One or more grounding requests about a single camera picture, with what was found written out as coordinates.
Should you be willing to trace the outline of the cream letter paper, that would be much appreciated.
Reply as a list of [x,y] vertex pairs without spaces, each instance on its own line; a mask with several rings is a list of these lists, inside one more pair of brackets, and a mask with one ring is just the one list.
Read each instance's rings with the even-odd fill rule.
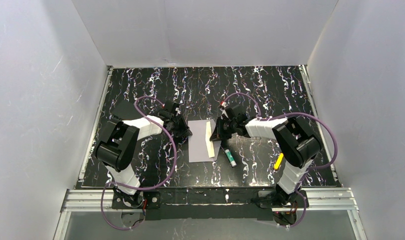
[[205,125],[206,149],[207,149],[208,157],[214,158],[215,157],[215,148],[214,148],[213,142],[210,140],[211,135],[212,135],[211,122],[207,121],[206,125]]

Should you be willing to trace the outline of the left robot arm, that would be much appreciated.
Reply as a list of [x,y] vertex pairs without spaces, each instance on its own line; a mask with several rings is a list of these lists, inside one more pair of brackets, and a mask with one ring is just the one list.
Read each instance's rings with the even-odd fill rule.
[[161,133],[165,133],[172,143],[175,138],[192,136],[178,103],[169,100],[156,115],[143,115],[138,119],[123,120],[114,117],[103,129],[93,156],[105,165],[113,177],[111,184],[122,193],[133,196],[138,191],[155,190],[165,181],[151,187],[142,187],[131,162],[138,141]]

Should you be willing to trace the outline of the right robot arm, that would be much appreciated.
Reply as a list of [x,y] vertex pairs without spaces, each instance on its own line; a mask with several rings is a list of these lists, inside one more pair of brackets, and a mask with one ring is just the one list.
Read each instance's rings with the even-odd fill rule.
[[295,195],[303,176],[323,149],[320,137],[308,122],[309,119],[318,119],[303,112],[270,118],[248,116],[239,106],[223,106],[221,110],[222,114],[215,122],[210,141],[225,141],[233,134],[276,140],[285,160],[282,176],[275,187],[276,196],[289,199]]

